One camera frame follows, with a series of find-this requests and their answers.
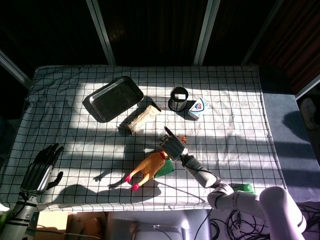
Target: rubber chicken toy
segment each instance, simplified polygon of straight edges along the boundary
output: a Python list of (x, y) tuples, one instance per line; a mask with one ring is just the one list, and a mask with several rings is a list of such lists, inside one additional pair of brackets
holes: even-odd
[(137, 191), (143, 184), (149, 179), (152, 179), (155, 174), (164, 166), (168, 155), (164, 152), (155, 152), (145, 158), (139, 165), (125, 178), (125, 181), (129, 183), (131, 178), (138, 172), (143, 174), (143, 179), (132, 186), (134, 191)]

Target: humanoid robot hand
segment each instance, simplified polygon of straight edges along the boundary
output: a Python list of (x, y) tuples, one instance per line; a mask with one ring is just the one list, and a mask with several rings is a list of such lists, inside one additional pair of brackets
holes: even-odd
[(48, 182), (52, 169), (57, 163), (60, 153), (64, 147), (57, 149), (59, 143), (50, 145), (41, 150), (35, 157), (33, 163), (28, 167), (25, 177), (21, 184), (21, 191), (27, 195), (40, 196), (46, 190), (58, 185), (63, 177), (63, 172), (59, 172), (56, 179)]

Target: small box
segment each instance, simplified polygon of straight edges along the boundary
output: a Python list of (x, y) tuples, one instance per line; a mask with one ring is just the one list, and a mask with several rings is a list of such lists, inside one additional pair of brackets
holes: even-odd
[(188, 114), (198, 120), (207, 110), (209, 104), (203, 98), (199, 98), (189, 109)]

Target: green toy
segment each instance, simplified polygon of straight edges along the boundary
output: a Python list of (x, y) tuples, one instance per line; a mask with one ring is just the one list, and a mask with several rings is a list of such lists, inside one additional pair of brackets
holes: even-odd
[(170, 158), (168, 157), (168, 158), (165, 160), (165, 164), (163, 165), (163, 167), (160, 168), (160, 170), (156, 172), (156, 174), (154, 175), (154, 178), (159, 178), (159, 177), (164, 176), (164, 175), (166, 175), (166, 174), (172, 173), (174, 170), (175, 170), (175, 169), (174, 169), (174, 167), (172, 166), (171, 160), (170, 160)]
[(251, 184), (242, 184), (240, 186), (237, 186), (234, 188), (235, 191), (241, 191), (241, 192), (246, 192), (249, 194), (255, 194), (253, 187)]

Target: white cloth with black grid lines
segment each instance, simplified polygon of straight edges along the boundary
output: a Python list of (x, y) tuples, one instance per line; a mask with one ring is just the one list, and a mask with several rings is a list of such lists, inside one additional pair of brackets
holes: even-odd
[[(120, 125), (137, 105), (108, 123), (97, 122), (85, 109), (86, 96), (114, 78), (129, 76), (145, 96), (170, 97), (174, 87), (188, 90), (188, 100), (204, 98), (210, 108), (198, 121), (188, 112), (163, 110), (142, 133), (130, 136)], [(28, 165), (50, 144), (65, 149), (52, 171), (58, 186), (38, 197), (39, 210), (117, 211), (210, 208), (204, 189), (180, 162), (175, 171), (149, 180), (132, 191), (123, 178), (148, 153), (158, 150), (167, 126), (186, 136), (190, 154), (227, 183), (252, 184), (260, 193), (286, 187), (275, 152), (257, 66), (112, 67), (45, 66), (36, 69), (34, 84), (10, 154), (1, 172), (1, 203), (18, 199)]]

